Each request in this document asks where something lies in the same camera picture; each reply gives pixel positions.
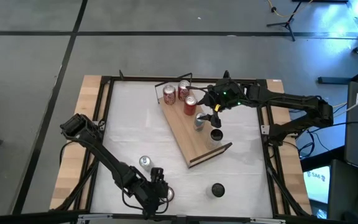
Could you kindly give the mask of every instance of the concrete floor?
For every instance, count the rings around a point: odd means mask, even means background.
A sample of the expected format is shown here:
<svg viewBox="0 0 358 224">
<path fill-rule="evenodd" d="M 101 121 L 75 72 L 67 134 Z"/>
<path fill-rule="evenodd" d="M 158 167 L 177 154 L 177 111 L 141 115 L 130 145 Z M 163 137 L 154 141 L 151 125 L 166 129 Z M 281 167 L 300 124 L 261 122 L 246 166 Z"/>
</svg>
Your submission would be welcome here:
<svg viewBox="0 0 358 224">
<path fill-rule="evenodd" d="M 296 3 L 275 1 L 282 14 Z M 80 0 L 0 0 L 0 30 L 73 29 Z M 295 32 L 358 33 L 358 0 L 351 4 L 312 3 L 295 16 Z M 280 32 L 266 23 L 285 21 L 267 1 L 89 1 L 80 30 L 91 31 L 252 31 Z M 0 215 L 8 214 L 59 72 L 69 37 L 0 37 Z M 116 36 L 77 37 L 42 148 L 24 212 L 49 208 L 65 140 L 59 124 L 75 108 L 84 75 L 221 77 L 283 80 L 285 91 L 321 95 L 332 105 L 346 101 L 347 87 L 319 85 L 316 78 L 358 73 L 355 39 L 288 37 Z M 336 123 L 345 120 L 338 117 Z M 344 126 L 319 133 L 330 149 L 344 143 Z M 303 136 L 298 145 L 309 142 Z M 315 154 L 324 152 L 319 144 Z"/>
</svg>

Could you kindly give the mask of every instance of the wooden board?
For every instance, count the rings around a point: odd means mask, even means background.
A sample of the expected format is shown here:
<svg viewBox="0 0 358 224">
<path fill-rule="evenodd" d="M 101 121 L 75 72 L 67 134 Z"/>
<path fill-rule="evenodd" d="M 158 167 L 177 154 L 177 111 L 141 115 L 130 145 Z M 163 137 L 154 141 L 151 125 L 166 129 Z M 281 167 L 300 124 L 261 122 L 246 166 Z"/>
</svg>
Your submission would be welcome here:
<svg viewBox="0 0 358 224">
<path fill-rule="evenodd" d="M 165 118 L 171 127 L 173 135 L 177 140 L 181 153 L 183 154 L 188 167 L 195 166 L 200 162 L 203 162 L 225 151 L 225 148 L 222 148 L 209 154 L 211 151 L 222 146 L 222 144 L 219 142 L 219 144 L 214 149 L 208 149 L 206 147 L 206 141 L 209 138 L 209 134 L 214 129 L 210 122 L 205 122 L 202 131 L 197 132 L 194 130 L 193 124 L 196 115 L 198 113 L 204 112 L 201 106 L 197 106 L 196 113 L 194 115 L 188 116 L 183 112 L 185 102 L 180 101 L 178 98 L 173 105 L 166 104 L 162 97 L 159 98 L 158 101 L 165 115 Z"/>
<path fill-rule="evenodd" d="M 100 79 L 101 76 L 86 75 L 84 77 L 75 113 L 89 114 L 89 116 L 92 117 L 99 90 Z M 270 91 L 279 93 L 284 92 L 281 80 L 267 80 L 267 86 Z M 266 110 L 262 108 L 262 111 L 264 122 L 265 124 L 268 124 Z M 288 109 L 286 108 L 272 107 L 272 113 L 275 123 L 283 124 L 291 120 Z M 295 144 L 295 140 L 293 138 L 287 137 L 285 140 Z M 79 148 L 78 150 L 73 148 L 72 150 L 66 150 L 64 153 L 62 166 L 59 170 L 50 208 L 59 206 L 78 182 L 85 150 L 82 147 L 77 147 Z M 303 171 L 301 169 L 297 150 L 293 146 L 284 144 L 280 147 L 280 155 L 285 184 L 288 190 L 294 196 L 295 200 L 302 206 L 302 208 L 311 214 L 310 203 L 306 192 L 305 181 L 303 180 Z M 280 214 L 284 214 L 280 190 L 276 187 L 275 191 L 277 196 L 278 211 Z"/>
</svg>

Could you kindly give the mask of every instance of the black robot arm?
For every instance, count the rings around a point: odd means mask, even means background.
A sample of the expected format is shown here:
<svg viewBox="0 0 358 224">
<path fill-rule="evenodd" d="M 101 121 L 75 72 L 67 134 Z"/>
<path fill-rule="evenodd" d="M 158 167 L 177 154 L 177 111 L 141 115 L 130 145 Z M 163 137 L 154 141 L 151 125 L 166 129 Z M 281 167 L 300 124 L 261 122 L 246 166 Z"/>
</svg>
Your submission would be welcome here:
<svg viewBox="0 0 358 224">
<path fill-rule="evenodd" d="M 168 195 L 162 168 L 152 168 L 150 182 L 134 166 L 118 161 L 102 145 L 102 133 L 98 126 L 83 114 L 74 115 L 60 128 L 68 140 L 90 150 L 111 171 L 115 184 L 128 197 L 135 196 L 146 218 L 156 213 L 158 206 L 163 204 L 160 198 L 167 198 Z"/>
<path fill-rule="evenodd" d="M 218 113 L 235 106 L 263 107 L 266 105 L 279 106 L 296 110 L 303 110 L 306 115 L 285 124 L 271 124 L 269 126 L 268 140 L 274 145 L 282 145 L 288 134 L 300 133 L 306 128 L 316 126 L 323 128 L 332 126 L 333 107 L 320 96 L 297 96 L 285 93 L 275 93 L 266 87 L 250 84 L 237 84 L 231 80 L 229 72 L 225 71 L 222 79 L 215 86 L 205 88 L 188 86 L 189 89 L 202 90 L 205 96 L 198 105 L 206 105 L 213 110 L 200 119 L 211 122 L 211 125 L 220 128 L 221 120 Z"/>
</svg>

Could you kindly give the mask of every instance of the white table surface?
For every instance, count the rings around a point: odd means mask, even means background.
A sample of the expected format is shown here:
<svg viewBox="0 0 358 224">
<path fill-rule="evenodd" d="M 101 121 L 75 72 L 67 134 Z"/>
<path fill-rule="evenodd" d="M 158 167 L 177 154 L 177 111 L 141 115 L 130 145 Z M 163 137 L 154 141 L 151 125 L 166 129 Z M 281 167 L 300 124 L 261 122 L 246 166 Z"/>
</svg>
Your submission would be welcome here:
<svg viewBox="0 0 358 224">
<path fill-rule="evenodd" d="M 150 174 L 139 165 L 141 156 L 149 156 L 156 167 L 164 169 L 165 180 L 175 191 L 175 198 L 164 215 L 271 218 L 256 109 L 238 106 L 220 113 L 222 144 L 232 142 L 233 145 L 225 153 L 189 169 L 157 103 L 156 84 L 114 82 L 104 146 L 120 161 L 136 166 L 149 180 Z M 157 91 L 161 97 L 162 86 Z M 202 91 L 194 90 L 194 93 L 199 100 L 203 96 Z M 226 193 L 221 198 L 207 197 L 207 186 L 217 182 L 223 184 Z M 126 202 L 140 206 L 135 197 L 126 197 Z M 140 210 L 123 204 L 121 190 L 102 164 L 91 211 L 141 214 Z"/>
</svg>

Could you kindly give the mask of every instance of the tripod stand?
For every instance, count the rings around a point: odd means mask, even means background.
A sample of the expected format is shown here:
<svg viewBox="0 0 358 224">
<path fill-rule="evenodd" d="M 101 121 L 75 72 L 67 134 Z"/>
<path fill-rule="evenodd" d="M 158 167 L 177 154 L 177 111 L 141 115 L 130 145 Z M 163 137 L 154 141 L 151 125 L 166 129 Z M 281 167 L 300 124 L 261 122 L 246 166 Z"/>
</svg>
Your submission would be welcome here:
<svg viewBox="0 0 358 224">
<path fill-rule="evenodd" d="M 301 1 L 298 3 L 298 5 L 296 6 L 295 10 L 293 11 L 291 17 L 288 19 L 288 21 L 286 22 L 278 22 L 278 23 L 274 23 L 274 24 L 267 24 L 267 27 L 271 27 L 271 26 L 282 26 L 286 29 L 288 29 L 290 31 L 291 37 L 292 37 L 292 41 L 295 41 L 295 36 L 293 35 L 292 29 L 291 29 L 291 22 L 294 20 L 293 16 L 295 15 L 296 11 L 298 10 L 299 6 L 301 5 Z"/>
</svg>

